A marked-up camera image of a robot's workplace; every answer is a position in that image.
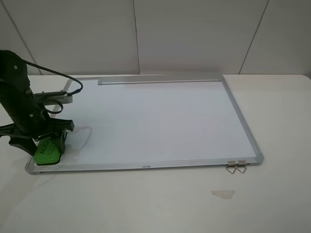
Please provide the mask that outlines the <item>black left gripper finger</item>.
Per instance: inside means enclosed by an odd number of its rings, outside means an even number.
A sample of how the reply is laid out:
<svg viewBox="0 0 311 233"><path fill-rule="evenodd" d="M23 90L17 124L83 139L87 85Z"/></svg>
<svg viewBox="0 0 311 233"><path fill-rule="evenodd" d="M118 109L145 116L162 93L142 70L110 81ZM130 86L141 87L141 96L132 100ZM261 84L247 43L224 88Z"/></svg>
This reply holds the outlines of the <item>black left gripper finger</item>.
<svg viewBox="0 0 311 233"><path fill-rule="evenodd" d="M9 145L25 151L29 155L35 155L37 150L35 142L28 138L10 137Z"/></svg>

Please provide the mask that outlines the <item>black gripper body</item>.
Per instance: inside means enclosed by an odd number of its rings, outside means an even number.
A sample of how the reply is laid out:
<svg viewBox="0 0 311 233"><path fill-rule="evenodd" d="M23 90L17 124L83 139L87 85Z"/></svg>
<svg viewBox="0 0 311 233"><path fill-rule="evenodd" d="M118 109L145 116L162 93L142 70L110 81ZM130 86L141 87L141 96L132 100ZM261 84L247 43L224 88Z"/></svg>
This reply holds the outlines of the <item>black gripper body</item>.
<svg viewBox="0 0 311 233"><path fill-rule="evenodd" d="M52 112L34 98L31 91L22 94L0 96L0 103L13 121L12 124L1 126L0 135L17 138L42 139L56 132L73 131L72 120L50 117L61 111Z"/></svg>

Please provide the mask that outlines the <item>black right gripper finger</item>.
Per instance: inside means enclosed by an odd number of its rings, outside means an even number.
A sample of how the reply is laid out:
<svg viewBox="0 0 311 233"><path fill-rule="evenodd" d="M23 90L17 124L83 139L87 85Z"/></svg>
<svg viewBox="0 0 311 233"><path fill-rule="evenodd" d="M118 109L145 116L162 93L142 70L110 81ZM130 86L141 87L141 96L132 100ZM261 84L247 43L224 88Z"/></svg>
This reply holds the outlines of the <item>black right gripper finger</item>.
<svg viewBox="0 0 311 233"><path fill-rule="evenodd" d="M52 143L56 146L60 153L64 153L66 146L67 131L56 132L52 135Z"/></svg>

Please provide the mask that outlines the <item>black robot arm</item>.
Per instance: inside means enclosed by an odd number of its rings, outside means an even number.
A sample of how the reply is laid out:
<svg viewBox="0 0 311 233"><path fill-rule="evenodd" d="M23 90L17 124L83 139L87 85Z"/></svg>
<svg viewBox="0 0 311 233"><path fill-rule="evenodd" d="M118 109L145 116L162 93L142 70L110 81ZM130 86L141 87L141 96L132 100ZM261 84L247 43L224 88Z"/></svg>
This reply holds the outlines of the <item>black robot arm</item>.
<svg viewBox="0 0 311 233"><path fill-rule="evenodd" d="M0 52L0 103L13 121L1 126L1 136L9 144L35 155L36 141L49 138L60 153L65 152L67 131L73 131L72 120L51 118L46 105L63 107L58 96L72 96L66 91L34 94L27 75L29 63L9 50Z"/></svg>

